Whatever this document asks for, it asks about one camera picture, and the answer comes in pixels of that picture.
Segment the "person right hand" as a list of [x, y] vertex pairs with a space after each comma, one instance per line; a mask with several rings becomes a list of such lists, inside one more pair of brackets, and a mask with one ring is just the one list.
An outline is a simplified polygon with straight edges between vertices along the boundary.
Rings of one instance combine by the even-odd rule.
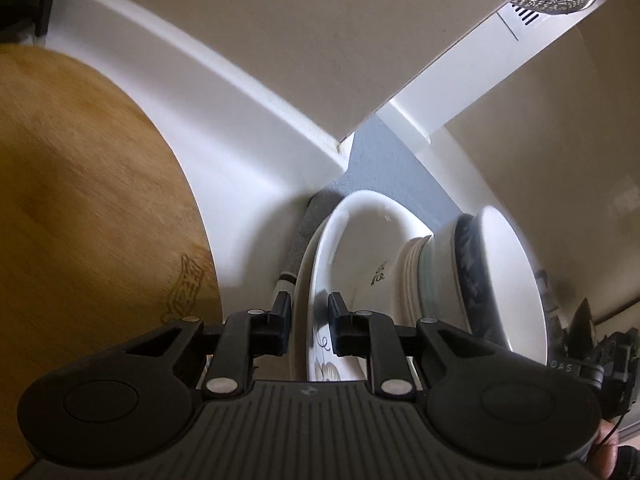
[[600, 479], [611, 477], [618, 454], [618, 431], [614, 422], [602, 419], [586, 464]]

